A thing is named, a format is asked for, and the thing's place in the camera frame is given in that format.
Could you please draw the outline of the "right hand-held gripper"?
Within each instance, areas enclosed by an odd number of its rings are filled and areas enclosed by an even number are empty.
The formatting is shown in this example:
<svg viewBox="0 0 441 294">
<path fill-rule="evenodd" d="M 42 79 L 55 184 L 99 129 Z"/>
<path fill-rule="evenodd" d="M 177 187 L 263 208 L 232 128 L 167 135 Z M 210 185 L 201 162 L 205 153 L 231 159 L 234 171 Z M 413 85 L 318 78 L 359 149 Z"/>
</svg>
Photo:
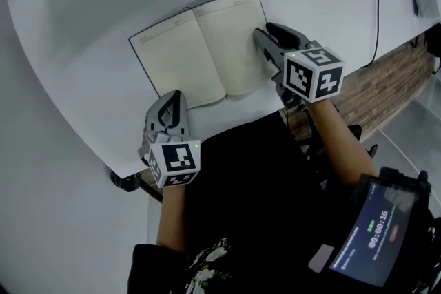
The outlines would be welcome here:
<svg viewBox="0 0 441 294">
<path fill-rule="evenodd" d="M 287 109 L 339 95 L 346 63 L 329 47 L 279 23 L 255 28 L 256 47 L 274 68 L 271 79 Z"/>
</svg>

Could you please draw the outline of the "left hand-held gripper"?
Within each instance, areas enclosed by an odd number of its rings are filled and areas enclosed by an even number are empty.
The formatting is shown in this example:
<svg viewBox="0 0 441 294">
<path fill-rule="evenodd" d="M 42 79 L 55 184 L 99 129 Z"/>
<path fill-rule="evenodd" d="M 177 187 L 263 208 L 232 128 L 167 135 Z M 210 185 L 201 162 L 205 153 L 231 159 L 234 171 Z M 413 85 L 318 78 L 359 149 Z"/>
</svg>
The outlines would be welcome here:
<svg viewBox="0 0 441 294">
<path fill-rule="evenodd" d="M 173 90 L 160 97 L 147 111 L 145 126 L 149 132 L 138 154 L 156 185 L 163 189 L 191 183 L 201 170 L 201 142 L 166 133 L 190 133 L 184 93 Z"/>
</svg>

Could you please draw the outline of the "notebook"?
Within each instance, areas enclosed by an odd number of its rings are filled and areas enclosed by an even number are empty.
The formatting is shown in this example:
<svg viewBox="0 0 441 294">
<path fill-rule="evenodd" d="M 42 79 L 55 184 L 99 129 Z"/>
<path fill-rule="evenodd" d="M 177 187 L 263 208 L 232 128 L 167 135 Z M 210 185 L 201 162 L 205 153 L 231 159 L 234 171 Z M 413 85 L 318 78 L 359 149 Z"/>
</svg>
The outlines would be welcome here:
<svg viewBox="0 0 441 294">
<path fill-rule="evenodd" d="M 248 94 L 271 78 L 253 39 L 265 24 L 260 0 L 212 0 L 129 41 L 157 94 L 179 90 L 195 108 Z"/>
</svg>

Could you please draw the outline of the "person's left forearm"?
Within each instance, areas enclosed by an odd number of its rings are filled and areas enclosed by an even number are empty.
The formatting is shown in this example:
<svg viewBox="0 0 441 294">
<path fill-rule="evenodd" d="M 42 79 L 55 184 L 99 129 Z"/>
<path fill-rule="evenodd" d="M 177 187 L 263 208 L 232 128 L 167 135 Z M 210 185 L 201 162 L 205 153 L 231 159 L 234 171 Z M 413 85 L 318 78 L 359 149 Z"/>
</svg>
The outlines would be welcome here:
<svg viewBox="0 0 441 294">
<path fill-rule="evenodd" d="M 185 186 L 164 188 L 156 244 L 188 256 L 185 233 Z"/>
</svg>

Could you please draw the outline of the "person's right forearm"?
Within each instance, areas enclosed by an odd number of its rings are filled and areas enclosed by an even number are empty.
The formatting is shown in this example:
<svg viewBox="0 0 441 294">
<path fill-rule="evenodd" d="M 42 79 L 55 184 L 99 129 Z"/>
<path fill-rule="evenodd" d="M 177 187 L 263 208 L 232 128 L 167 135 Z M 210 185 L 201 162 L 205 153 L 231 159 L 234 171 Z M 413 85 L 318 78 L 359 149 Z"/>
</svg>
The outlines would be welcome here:
<svg viewBox="0 0 441 294">
<path fill-rule="evenodd" d="M 378 176 L 370 155 L 349 130 L 331 101 L 322 100 L 307 103 L 306 106 L 341 183 L 355 186 L 363 174 Z"/>
</svg>

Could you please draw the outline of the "metal trash bin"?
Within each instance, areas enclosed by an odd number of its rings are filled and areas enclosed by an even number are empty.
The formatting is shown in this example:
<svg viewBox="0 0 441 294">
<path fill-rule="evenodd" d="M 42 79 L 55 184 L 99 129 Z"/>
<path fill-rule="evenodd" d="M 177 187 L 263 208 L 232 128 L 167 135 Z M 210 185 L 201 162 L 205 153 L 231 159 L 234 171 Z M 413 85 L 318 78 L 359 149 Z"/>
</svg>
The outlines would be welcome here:
<svg viewBox="0 0 441 294">
<path fill-rule="evenodd" d="M 141 175 L 140 173 L 135 173 L 121 178 L 114 171 L 111 171 L 110 180 L 115 186 L 129 193 L 136 191 L 140 187 Z"/>
</svg>

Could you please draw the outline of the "person's black-clad legs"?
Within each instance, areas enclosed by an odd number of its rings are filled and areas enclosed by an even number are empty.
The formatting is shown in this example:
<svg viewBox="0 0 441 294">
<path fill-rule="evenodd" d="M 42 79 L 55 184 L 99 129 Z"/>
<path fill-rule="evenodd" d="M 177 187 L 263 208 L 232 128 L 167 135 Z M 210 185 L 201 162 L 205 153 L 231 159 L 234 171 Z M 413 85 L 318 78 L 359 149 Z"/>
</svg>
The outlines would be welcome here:
<svg viewBox="0 0 441 294">
<path fill-rule="evenodd" d="M 326 241 L 329 199 L 294 135 L 275 112 L 201 145 L 201 170 L 185 189 L 187 245 L 221 238 L 315 251 Z"/>
</svg>

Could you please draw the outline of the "black office chair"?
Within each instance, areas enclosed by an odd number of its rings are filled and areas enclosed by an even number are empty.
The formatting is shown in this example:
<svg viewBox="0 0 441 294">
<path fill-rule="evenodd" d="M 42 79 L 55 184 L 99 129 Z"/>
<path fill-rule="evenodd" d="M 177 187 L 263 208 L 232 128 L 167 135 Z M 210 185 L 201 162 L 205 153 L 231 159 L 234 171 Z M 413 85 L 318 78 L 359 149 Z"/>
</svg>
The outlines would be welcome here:
<svg viewBox="0 0 441 294">
<path fill-rule="evenodd" d="M 441 69 L 441 22 L 424 32 L 424 45 L 427 52 L 435 57 L 433 74 Z"/>
</svg>

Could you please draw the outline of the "person's black floral shirt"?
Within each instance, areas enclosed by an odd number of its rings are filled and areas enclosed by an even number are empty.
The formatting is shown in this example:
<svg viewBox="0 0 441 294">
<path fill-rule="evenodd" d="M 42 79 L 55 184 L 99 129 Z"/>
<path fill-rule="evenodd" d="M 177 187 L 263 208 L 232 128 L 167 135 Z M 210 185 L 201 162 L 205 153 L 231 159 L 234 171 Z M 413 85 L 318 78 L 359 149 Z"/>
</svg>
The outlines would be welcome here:
<svg viewBox="0 0 441 294">
<path fill-rule="evenodd" d="M 153 244 L 132 254 L 127 294 L 326 294 L 301 258 L 260 242 L 221 238 L 193 257 Z"/>
</svg>

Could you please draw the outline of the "black wrist-mounted screen device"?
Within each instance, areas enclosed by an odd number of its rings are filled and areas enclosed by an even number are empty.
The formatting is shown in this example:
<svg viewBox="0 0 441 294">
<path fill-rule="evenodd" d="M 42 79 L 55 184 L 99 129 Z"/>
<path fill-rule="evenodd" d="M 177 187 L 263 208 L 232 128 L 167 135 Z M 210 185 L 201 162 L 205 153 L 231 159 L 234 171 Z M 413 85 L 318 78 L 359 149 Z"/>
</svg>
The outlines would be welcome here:
<svg viewBox="0 0 441 294">
<path fill-rule="evenodd" d="M 441 218 L 429 210 L 431 184 L 389 167 L 361 175 L 343 210 L 330 218 L 312 259 L 313 294 L 423 294 L 441 272 Z"/>
</svg>

